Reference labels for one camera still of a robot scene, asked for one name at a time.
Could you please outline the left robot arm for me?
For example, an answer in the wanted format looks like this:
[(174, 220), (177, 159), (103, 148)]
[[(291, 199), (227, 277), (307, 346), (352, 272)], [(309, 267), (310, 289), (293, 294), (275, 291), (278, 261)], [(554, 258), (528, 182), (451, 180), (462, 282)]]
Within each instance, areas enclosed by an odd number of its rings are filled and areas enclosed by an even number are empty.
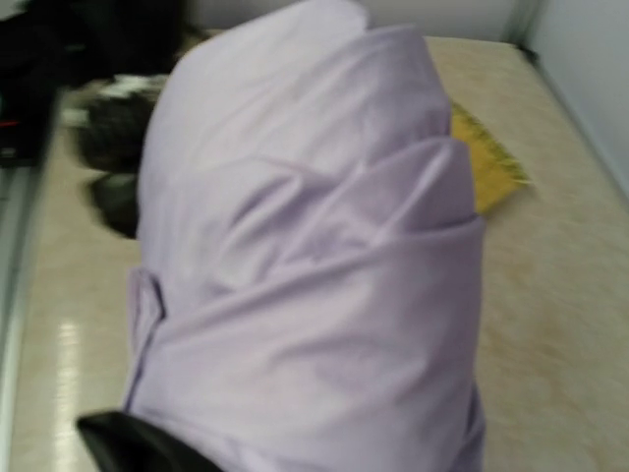
[(100, 222), (127, 239), (139, 222), (138, 174), (157, 96), (188, 32), (186, 1), (26, 1), (1, 22), (1, 165), (35, 166), (63, 88), (102, 87), (72, 124)]

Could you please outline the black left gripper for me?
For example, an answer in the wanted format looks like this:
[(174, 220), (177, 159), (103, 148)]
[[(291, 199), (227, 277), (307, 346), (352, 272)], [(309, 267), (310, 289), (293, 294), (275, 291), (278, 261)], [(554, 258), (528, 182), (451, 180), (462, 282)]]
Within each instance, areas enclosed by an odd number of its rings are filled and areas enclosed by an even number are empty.
[(165, 75), (118, 75), (73, 109), (80, 161), (98, 173), (85, 183), (86, 200), (99, 221), (121, 236), (137, 233), (143, 143), (166, 80)]

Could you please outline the lilac folding umbrella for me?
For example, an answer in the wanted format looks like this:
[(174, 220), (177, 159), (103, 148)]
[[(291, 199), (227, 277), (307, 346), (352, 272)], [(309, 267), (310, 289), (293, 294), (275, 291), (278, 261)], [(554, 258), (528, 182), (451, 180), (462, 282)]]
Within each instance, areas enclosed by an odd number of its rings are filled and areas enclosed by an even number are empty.
[(226, 471), (479, 471), (484, 223), (412, 26), (303, 1), (153, 110), (126, 409)]

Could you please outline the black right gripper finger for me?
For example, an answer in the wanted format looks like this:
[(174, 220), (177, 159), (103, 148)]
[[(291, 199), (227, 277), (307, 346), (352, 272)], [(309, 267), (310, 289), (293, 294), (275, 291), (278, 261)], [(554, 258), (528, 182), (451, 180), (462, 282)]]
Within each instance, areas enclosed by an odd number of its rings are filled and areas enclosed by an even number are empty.
[(80, 417), (86, 449), (103, 472), (217, 471), (215, 463), (165, 431), (120, 411)]

